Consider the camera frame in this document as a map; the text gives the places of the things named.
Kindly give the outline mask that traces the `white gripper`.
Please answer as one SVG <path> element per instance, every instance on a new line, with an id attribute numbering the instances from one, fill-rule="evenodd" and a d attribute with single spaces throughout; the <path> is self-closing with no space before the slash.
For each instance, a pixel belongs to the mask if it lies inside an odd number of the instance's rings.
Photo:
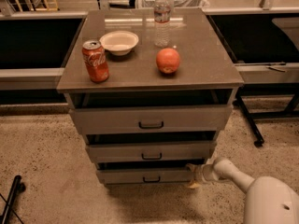
<path id="1" fill-rule="evenodd" d="M 215 173 L 212 164 L 195 165 L 187 163 L 186 167 L 195 173 L 195 179 L 187 184 L 188 189 L 197 189 L 203 182 L 213 182 L 218 180 L 218 175 Z"/>

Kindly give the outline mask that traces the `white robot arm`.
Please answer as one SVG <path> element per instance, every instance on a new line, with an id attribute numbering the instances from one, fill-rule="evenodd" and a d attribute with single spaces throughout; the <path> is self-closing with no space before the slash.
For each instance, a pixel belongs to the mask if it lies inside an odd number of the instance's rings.
<path id="1" fill-rule="evenodd" d="M 233 182 L 246 194 L 243 224 L 299 224 L 299 195 L 272 176 L 253 178 L 241 172 L 230 160 L 218 157 L 211 164 L 186 167 L 196 188 L 207 182 Z"/>

